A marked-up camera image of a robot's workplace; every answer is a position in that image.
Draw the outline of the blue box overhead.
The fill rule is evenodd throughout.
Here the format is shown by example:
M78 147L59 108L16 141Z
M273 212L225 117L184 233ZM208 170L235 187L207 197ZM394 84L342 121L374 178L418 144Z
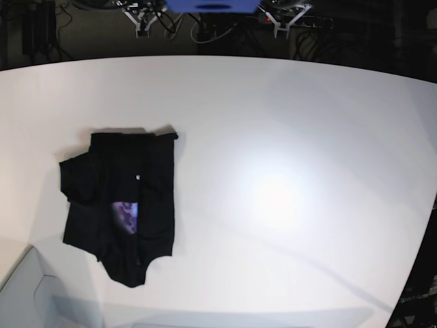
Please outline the blue box overhead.
M168 8L177 13L252 13L260 0L166 0Z

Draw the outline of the black graphic t-shirt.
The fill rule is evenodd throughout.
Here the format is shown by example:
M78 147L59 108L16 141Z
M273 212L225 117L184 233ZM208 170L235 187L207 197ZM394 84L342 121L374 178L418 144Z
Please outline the black graphic t-shirt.
M63 242L94 255L135 288L175 238L175 132L93 133L88 151L59 164L70 204Z

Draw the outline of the black device on floor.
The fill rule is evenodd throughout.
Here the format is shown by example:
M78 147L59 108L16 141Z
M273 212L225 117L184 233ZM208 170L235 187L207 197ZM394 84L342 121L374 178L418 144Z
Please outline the black device on floor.
M21 36L23 55L49 54L57 40L53 1L37 3L33 9L27 11L22 19Z

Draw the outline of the black power strip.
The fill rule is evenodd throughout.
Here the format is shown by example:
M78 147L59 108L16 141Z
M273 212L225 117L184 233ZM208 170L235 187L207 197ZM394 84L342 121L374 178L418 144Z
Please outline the black power strip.
M279 16L274 15L274 20L279 24L279 30L285 31L289 22L291 22L294 17L293 16ZM272 24L276 26L274 21L267 16L266 14L258 14L257 19L261 24ZM321 16L309 16L304 15L301 16L297 21L290 25L292 27L304 27L304 28L313 28L313 29L333 29L335 26L335 22L332 18L321 17Z

